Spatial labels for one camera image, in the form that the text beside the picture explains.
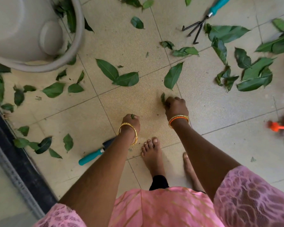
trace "gold bracelet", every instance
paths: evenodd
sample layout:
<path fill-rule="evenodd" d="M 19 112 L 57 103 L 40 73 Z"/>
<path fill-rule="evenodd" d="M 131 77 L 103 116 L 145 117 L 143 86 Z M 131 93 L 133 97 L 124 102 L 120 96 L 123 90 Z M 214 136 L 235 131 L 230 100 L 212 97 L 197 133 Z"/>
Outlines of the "gold bracelet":
<path fill-rule="evenodd" d="M 124 122 L 124 123 L 121 124 L 121 126 L 120 126 L 120 128 L 119 128 L 118 134 L 120 134 L 120 130 L 121 130 L 121 127 L 122 127 L 123 125 L 131 126 L 131 127 L 133 128 L 133 130 L 135 131 L 136 139 L 135 139 L 135 141 L 131 144 L 131 146 L 135 145 L 135 144 L 137 143 L 137 141 L 138 141 L 138 134 L 137 134 L 136 129 L 135 129 L 135 128 L 133 127 L 133 125 L 131 125 L 130 123 Z"/>
<path fill-rule="evenodd" d="M 187 122 L 189 122 L 189 118 L 188 116 L 186 115 L 177 115 L 177 116 L 174 116 L 172 117 L 169 121 L 168 121 L 168 125 L 171 129 L 174 129 L 172 126 L 171 126 L 171 123 L 175 120 L 175 119 L 179 119 L 179 118 L 183 118 L 183 119 L 186 119 Z"/>

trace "foot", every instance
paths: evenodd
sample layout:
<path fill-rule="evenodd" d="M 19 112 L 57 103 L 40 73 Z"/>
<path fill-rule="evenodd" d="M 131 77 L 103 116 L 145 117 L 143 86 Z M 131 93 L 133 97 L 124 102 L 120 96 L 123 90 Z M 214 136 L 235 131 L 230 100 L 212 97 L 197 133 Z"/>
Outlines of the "foot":
<path fill-rule="evenodd" d="M 154 137 L 152 141 L 147 140 L 144 143 L 141 156 L 152 177 L 156 175 L 163 175 L 165 177 L 162 150 L 160 142 L 156 137 Z"/>
<path fill-rule="evenodd" d="M 196 175 L 196 173 L 193 169 L 193 166 L 192 166 L 186 152 L 183 153 L 183 161 L 184 161 L 184 170 L 186 171 L 186 173 L 189 175 L 190 179 L 193 182 L 193 189 L 197 190 L 197 191 L 203 191 L 204 192 L 204 189 L 201 186 L 201 183 L 197 178 L 197 175 Z"/>

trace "pink dress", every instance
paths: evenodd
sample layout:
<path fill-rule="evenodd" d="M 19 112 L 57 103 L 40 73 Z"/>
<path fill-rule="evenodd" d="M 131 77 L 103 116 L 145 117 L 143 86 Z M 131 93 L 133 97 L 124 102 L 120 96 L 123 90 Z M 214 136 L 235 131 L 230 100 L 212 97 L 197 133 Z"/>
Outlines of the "pink dress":
<path fill-rule="evenodd" d="M 213 203 L 184 187 L 133 189 L 114 204 L 109 226 L 284 227 L 284 193 L 244 166 L 225 176 Z M 54 205 L 34 227 L 86 227 L 74 210 Z"/>

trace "pink lace sleeve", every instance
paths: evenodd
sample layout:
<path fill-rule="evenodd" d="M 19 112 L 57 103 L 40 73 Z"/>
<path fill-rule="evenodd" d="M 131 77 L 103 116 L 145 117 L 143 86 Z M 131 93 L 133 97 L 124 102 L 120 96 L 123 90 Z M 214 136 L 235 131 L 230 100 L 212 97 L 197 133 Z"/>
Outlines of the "pink lace sleeve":
<path fill-rule="evenodd" d="M 226 227 L 284 227 L 284 193 L 245 166 L 228 172 L 213 207 Z"/>
<path fill-rule="evenodd" d="M 54 205 L 33 227 L 86 227 L 78 214 L 63 204 Z"/>

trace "trowel handle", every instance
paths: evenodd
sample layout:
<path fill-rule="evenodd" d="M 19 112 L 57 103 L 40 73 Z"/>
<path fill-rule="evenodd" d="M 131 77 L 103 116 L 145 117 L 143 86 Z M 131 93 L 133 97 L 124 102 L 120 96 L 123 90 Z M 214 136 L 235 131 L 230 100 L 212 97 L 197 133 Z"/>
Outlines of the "trowel handle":
<path fill-rule="evenodd" d="M 90 154 L 88 154 L 87 156 L 85 156 L 84 158 L 79 160 L 79 165 L 83 166 L 84 164 L 90 162 L 91 160 L 95 159 L 98 155 L 102 154 L 104 152 L 103 148 L 92 152 Z"/>
<path fill-rule="evenodd" d="M 213 15 L 216 15 L 217 11 L 222 8 L 229 0 L 219 0 L 214 7 L 210 8 Z"/>

